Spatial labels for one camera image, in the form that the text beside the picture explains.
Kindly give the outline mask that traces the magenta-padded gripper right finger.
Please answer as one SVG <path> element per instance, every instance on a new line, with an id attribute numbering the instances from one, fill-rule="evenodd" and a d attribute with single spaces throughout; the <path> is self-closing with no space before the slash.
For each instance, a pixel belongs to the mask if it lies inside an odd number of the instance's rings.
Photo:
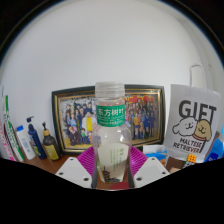
<path id="1" fill-rule="evenodd" d="M 139 149 L 132 147 L 128 184 L 131 189 L 146 186 L 169 175 L 156 157 L 147 157 Z"/>

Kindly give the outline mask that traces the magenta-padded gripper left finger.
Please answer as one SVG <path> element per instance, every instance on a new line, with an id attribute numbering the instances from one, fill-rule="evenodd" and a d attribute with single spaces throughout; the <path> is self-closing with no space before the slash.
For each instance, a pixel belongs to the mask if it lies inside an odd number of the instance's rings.
<path id="1" fill-rule="evenodd" d="M 94 150 L 92 147 L 82 152 L 77 158 L 69 157 L 56 176 L 84 188 L 91 188 L 95 171 Z"/>

